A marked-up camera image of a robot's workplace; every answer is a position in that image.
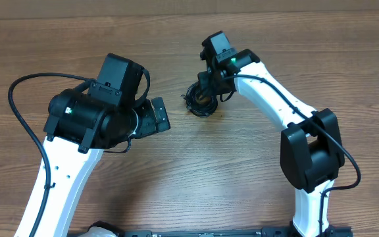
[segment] robotic arm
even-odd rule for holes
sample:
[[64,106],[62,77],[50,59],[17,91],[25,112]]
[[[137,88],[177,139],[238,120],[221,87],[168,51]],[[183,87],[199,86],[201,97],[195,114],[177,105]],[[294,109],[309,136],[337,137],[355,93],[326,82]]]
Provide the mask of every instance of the robotic arm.
[[[329,109],[317,111],[294,97],[270,75],[258,56],[248,49],[238,53],[223,32],[215,33],[203,42],[200,56],[206,60],[207,70],[198,74],[198,82],[184,96],[187,107],[193,114],[207,117],[217,107],[217,95],[220,95],[221,101],[226,101],[234,92],[238,92],[256,104],[277,130],[281,131],[280,166],[295,188],[295,215],[290,226],[216,233],[149,230],[124,232],[107,223],[98,222],[91,225],[83,236],[315,237],[323,229],[325,236],[352,237],[350,227],[331,226],[326,217],[328,196],[323,194],[331,190],[339,168],[344,165],[344,154],[347,155],[340,145],[340,131],[335,114]],[[147,79],[147,89],[135,100],[143,74]],[[38,76],[85,80],[51,100],[43,147],[13,102],[14,87],[21,81]],[[67,236],[84,185],[103,152],[127,152],[132,139],[170,129],[162,98],[155,98],[151,102],[146,99],[149,87],[147,70],[131,60],[113,54],[107,55],[97,80],[46,73],[25,76],[13,83],[9,90],[10,106],[43,156],[16,237]],[[230,95],[223,100],[222,95],[225,93]],[[316,137],[316,140],[308,143],[307,136]],[[128,142],[125,151],[104,151],[121,142]],[[359,181],[358,173],[357,182],[348,188],[356,186]]]
[[[143,74],[147,89],[135,100]],[[36,76],[56,74],[36,74],[27,78]],[[44,160],[41,162],[32,195],[14,236],[66,236],[83,188],[104,149],[127,141],[128,150],[131,139],[170,129],[162,98],[152,99],[151,103],[146,99],[149,88],[147,70],[110,53],[97,80],[86,80],[51,100],[44,128],[47,136],[43,143],[50,167],[46,167]],[[50,187],[45,184],[48,173],[52,174],[49,175]]]
[[[200,102],[202,99],[194,99],[193,95],[210,97],[210,100],[215,100],[220,95],[220,100],[224,102],[234,92],[238,92],[253,102],[282,134],[280,166],[295,187],[292,233],[296,236],[318,236],[320,223],[322,229],[327,230],[324,233],[333,233],[334,227],[329,228],[327,221],[328,196],[324,198],[322,207],[320,199],[321,193],[333,186],[339,168],[344,165],[344,156],[338,147],[309,122],[317,123],[341,144],[335,114],[329,109],[317,112],[293,96],[273,78],[258,56],[248,49],[237,53],[223,32],[209,36],[202,45],[200,56],[206,60],[207,71],[198,74],[198,83],[184,96],[188,109],[197,116],[203,111],[209,111],[203,117],[211,115],[215,110],[215,107],[205,108],[215,103]],[[230,93],[225,100],[222,99],[224,93]],[[304,116],[296,113],[293,107]],[[307,136],[317,139],[308,144]],[[320,208],[323,213],[321,221]]]

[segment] black cable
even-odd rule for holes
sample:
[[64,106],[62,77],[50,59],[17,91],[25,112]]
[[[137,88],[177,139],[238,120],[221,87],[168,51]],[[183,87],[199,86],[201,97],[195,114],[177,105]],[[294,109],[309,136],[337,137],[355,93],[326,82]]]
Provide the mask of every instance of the black cable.
[[188,88],[186,95],[181,96],[186,100],[187,109],[191,111],[191,113],[197,117],[206,118],[216,111],[218,101],[216,94],[213,93],[214,95],[210,96],[210,100],[208,102],[198,103],[197,100],[204,98],[201,92],[199,83],[196,82]]
[[226,102],[226,101],[228,101],[230,98],[232,98],[232,96],[233,96],[234,93],[235,93],[234,91],[231,91],[231,92],[229,93],[228,97],[227,97],[225,100],[223,100],[223,94],[221,94],[221,95],[220,95],[220,101],[221,101],[221,102]]
[[89,80],[88,78],[84,78],[84,77],[81,77],[81,76],[75,76],[75,75],[69,75],[69,74],[63,74],[63,73],[44,72],[44,73],[36,73],[36,74],[31,74],[31,75],[23,76],[23,77],[15,80],[11,84],[11,86],[10,86],[10,88],[8,90],[8,102],[10,104],[11,110],[13,111],[13,113],[16,116],[16,118],[18,119],[18,121],[20,121],[20,124],[24,127],[24,129],[26,130],[26,132],[32,138],[33,142],[38,147],[39,152],[40,152],[40,154],[42,156],[42,159],[43,159],[43,163],[45,164],[45,172],[46,172],[46,180],[45,180],[45,186],[44,186],[45,191],[43,193],[42,203],[40,204],[38,215],[37,215],[36,220],[35,220],[35,222],[33,224],[32,231],[30,232],[30,235],[29,235],[30,237],[33,237],[35,235],[36,231],[38,230],[38,226],[39,226],[40,220],[42,218],[43,212],[45,211],[45,206],[46,206],[47,198],[49,196],[49,190],[51,188],[53,188],[53,186],[51,185],[51,167],[49,166],[49,160],[47,158],[46,151],[43,148],[42,144],[40,143],[38,137],[34,134],[34,132],[32,131],[32,129],[27,125],[26,121],[23,119],[23,117],[18,112],[18,110],[17,110],[17,108],[16,108],[16,106],[14,104],[14,100],[13,100],[13,91],[14,91],[14,88],[20,82],[23,82],[23,81],[25,81],[27,79],[31,79],[31,78],[37,78],[37,77],[40,77],[40,76],[60,76],[60,77],[72,78],[72,79],[84,80],[84,81]]
[[293,109],[293,111],[295,113],[297,113],[300,117],[302,117],[303,119],[305,119],[306,121],[308,121],[322,135],[324,135],[326,138],[328,138],[330,141],[332,141],[332,143],[334,145],[336,145],[339,149],[341,149],[341,151],[346,155],[346,157],[349,159],[349,161],[352,163],[353,167],[355,168],[357,179],[356,179],[356,181],[353,184],[346,185],[346,186],[338,186],[338,187],[327,188],[327,189],[325,189],[321,193],[321,199],[320,199],[320,217],[319,217],[320,235],[319,236],[322,236],[322,225],[323,225],[323,223],[322,223],[322,213],[324,211],[324,198],[326,197],[326,194],[328,192],[332,191],[332,190],[347,190],[347,189],[352,189],[352,188],[358,186],[358,184],[361,182],[361,170],[359,169],[358,164],[356,163],[356,161],[354,160],[354,158],[352,157],[352,155],[341,144],[339,144],[333,137],[331,137],[318,124],[316,124],[315,122],[313,122],[309,117],[307,117],[301,111],[299,111],[299,109],[295,105],[293,105],[289,101],[289,99],[287,99],[286,96],[284,96],[284,94],[275,85],[273,85],[271,82],[269,82],[268,80],[266,80],[264,78],[261,78],[261,77],[258,77],[258,76],[252,76],[252,75],[233,75],[233,76],[227,76],[227,77],[223,78],[223,80],[230,80],[230,79],[234,79],[234,78],[250,78],[250,79],[254,79],[254,80],[259,80],[260,82],[265,83],[268,86],[270,86],[289,105],[289,107],[291,109]]
[[114,153],[114,154],[123,154],[127,153],[131,149],[131,138],[127,137],[128,145],[126,146],[124,151],[105,151],[106,153]]

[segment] wood grain surface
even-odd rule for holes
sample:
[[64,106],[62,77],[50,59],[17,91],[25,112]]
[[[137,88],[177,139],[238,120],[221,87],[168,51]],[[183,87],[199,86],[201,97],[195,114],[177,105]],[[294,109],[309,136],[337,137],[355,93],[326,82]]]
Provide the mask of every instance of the wood grain surface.
[[[294,192],[280,170],[280,134],[271,122],[239,95],[209,118],[189,114],[180,97],[205,68],[201,42],[219,30],[238,50],[258,54],[295,96],[337,114],[363,181],[331,194],[330,222],[353,226],[355,236],[379,236],[379,11],[0,21],[0,236],[17,229],[40,164],[7,102],[10,83],[37,72],[94,78],[107,53],[150,71],[149,97],[163,97],[172,129],[134,141],[125,155],[105,154],[71,230],[98,220],[162,231],[287,225]],[[76,84],[40,78],[15,89],[38,137],[49,100]],[[354,179],[346,162],[336,185]]]
[[357,10],[379,10],[379,0],[0,0],[0,20]]

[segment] black plastic bracket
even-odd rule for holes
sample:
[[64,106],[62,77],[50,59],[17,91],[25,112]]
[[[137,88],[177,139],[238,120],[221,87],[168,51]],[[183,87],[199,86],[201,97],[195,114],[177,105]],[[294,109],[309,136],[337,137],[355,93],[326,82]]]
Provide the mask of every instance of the black plastic bracket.
[[130,109],[143,75],[144,67],[124,57],[109,53],[89,87],[88,95],[106,103]]
[[223,78],[237,74],[250,63],[260,62],[260,58],[249,49],[237,52],[222,31],[209,36],[201,45],[200,58],[206,60],[207,71],[197,76],[201,91],[207,97],[235,92],[234,81],[223,81]]
[[[311,120],[341,144],[337,118],[331,110],[316,112]],[[307,134],[317,139],[308,144]],[[282,131],[280,167],[293,187],[310,193],[323,182],[337,178],[344,163],[341,149],[318,133],[309,121],[289,124]]]
[[130,138],[140,139],[170,129],[169,118],[161,97],[152,99],[151,103],[146,99],[144,103],[140,107],[135,108],[134,111],[137,113],[140,121],[138,122],[138,129]]

